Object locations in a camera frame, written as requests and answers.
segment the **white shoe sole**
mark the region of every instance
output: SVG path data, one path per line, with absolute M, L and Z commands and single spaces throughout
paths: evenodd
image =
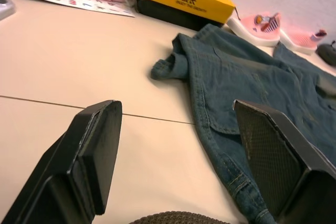
M 295 52 L 301 52 L 305 55 L 311 55 L 317 49 L 317 47 L 308 48 L 294 44 L 293 41 L 287 36 L 287 34 L 281 29 L 280 29 L 280 42 L 283 43 L 284 46 L 287 47 L 287 49 Z
M 252 35 L 237 18 L 230 18 L 226 24 L 238 37 L 250 42 L 255 46 L 274 47 L 280 40 L 280 36 L 277 39 L 271 40 L 260 39 Z

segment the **shoe sole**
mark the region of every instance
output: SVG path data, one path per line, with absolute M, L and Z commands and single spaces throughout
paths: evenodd
M 230 18 L 226 24 L 238 37 L 250 42 L 255 46 L 274 47 L 277 43 L 279 43 L 280 40 L 280 36 L 279 38 L 273 40 L 260 39 L 252 35 L 236 18 Z
M 316 51 L 317 47 L 308 48 L 308 47 L 301 47 L 296 45 L 288 36 L 287 34 L 280 29 L 280 42 L 283 43 L 289 50 L 295 52 L 301 52 L 305 55 L 311 55 L 313 52 Z

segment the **black shoe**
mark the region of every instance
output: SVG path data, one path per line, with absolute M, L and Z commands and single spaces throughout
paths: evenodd
M 319 45 L 316 50 L 316 53 L 331 66 L 336 66 L 336 48 L 332 46 L 335 42 L 334 40 L 331 44 Z

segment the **tile grout line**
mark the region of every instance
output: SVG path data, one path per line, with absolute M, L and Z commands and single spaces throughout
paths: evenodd
M 49 104 L 49 105 L 55 105 L 55 106 L 63 106 L 63 107 L 68 107 L 68 108 L 74 108 L 74 109 L 85 109 L 84 107 L 79 107 L 79 106 L 66 105 L 66 104 L 54 103 L 54 102 L 37 101 L 37 100 L 31 100 L 31 99 L 25 99 L 25 98 L 19 98 L 19 97 L 9 97 L 9 96 L 6 96 L 6 95 L 0 95 L 0 98 L 20 100 L 20 101 L 26 101 L 26 102 L 43 103 L 43 104 Z M 173 122 L 173 123 L 182 123 L 182 124 L 195 125 L 194 123 L 187 123 L 187 122 L 174 121 L 174 120 L 168 120 L 168 119 L 160 119 L 160 118 L 152 118 L 150 116 L 132 115 L 132 114 L 127 114 L 127 113 L 122 113 L 122 114 L 126 115 L 126 116 L 133 116 L 135 118 L 146 118 L 146 119 L 153 119 L 153 120 L 158 120 L 158 121 L 165 121 L 165 122 Z

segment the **denim jacket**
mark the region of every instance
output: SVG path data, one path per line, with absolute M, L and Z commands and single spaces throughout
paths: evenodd
M 266 104 L 288 116 L 336 165 L 336 78 L 279 44 L 274 57 L 224 30 L 207 25 L 173 40 L 173 52 L 153 67 L 153 79 L 190 86 L 196 130 L 216 173 L 250 223 L 274 218 L 249 170 L 232 105 Z

